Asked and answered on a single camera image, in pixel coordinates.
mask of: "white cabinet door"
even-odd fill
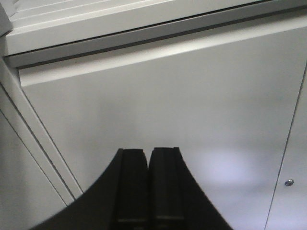
[[[289,179],[292,186],[285,186]],[[267,230],[307,229],[307,81],[302,88]]]
[[[0,111],[0,229],[28,230],[64,207]]]
[[[179,146],[236,230],[262,230],[307,57],[305,12],[20,70],[86,190],[118,148]]]

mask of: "metal screw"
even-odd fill
[[[284,183],[284,185],[286,185],[286,186],[291,186],[291,185],[293,185],[293,184],[294,184],[294,180],[292,180],[292,179],[287,180],[287,181]]]

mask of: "black plastic part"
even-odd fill
[[[125,149],[114,230],[148,229],[148,168],[141,149]]]
[[[174,156],[187,229],[232,230],[194,180],[179,148],[174,148]]]
[[[151,226],[154,230],[185,230],[176,162],[171,148],[155,148],[150,158]]]
[[[123,150],[75,202],[32,230],[109,230],[117,198]]]

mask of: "black curved object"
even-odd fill
[[[140,223],[129,221],[139,218],[140,212],[142,224],[147,223],[147,193],[147,162],[143,151],[119,149],[104,173],[81,197],[32,230],[133,229]],[[125,209],[128,204],[133,212]],[[118,224],[120,218],[129,222],[128,226]]]
[[[113,229],[148,229],[148,168],[141,149],[124,150]]]
[[[75,202],[31,230],[232,230],[187,168],[180,150],[119,149]]]
[[[178,147],[155,148],[149,171],[155,230],[232,230],[193,178]]]

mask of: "white metal surface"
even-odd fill
[[[0,38],[0,55],[102,36],[257,0],[54,1],[55,4],[47,1],[46,5],[46,1],[32,1],[36,5],[26,7],[30,1],[21,0],[11,18],[14,30]]]
[[[180,146],[236,230],[262,230],[307,57],[288,14],[20,70],[81,187],[117,148]]]
[[[2,58],[0,58],[0,83],[10,96],[14,105],[17,107],[21,116],[26,120],[29,128],[35,133],[35,137],[41,144],[44,151],[48,153],[50,160],[60,173],[74,197],[80,196],[82,194],[80,187],[76,183],[69,168],[65,164],[56,146],[53,144],[47,131],[22,91],[17,71],[14,69],[9,69]]]
[[[0,229],[28,230],[65,207],[0,111]]]
[[[307,81],[302,88],[266,230],[307,229]],[[290,187],[285,181],[293,179]]]
[[[62,197],[65,204],[70,204],[74,199],[70,195],[64,183],[61,181],[59,175],[56,173],[55,169],[51,165],[50,161],[40,148],[39,144],[36,142],[31,131],[26,126],[10,99],[5,94],[4,89],[0,84],[0,110],[6,116],[7,120],[10,122],[14,131],[17,133],[19,138],[22,140],[26,148],[29,150],[37,164],[41,167],[42,171],[46,177],[53,184],[56,191]]]

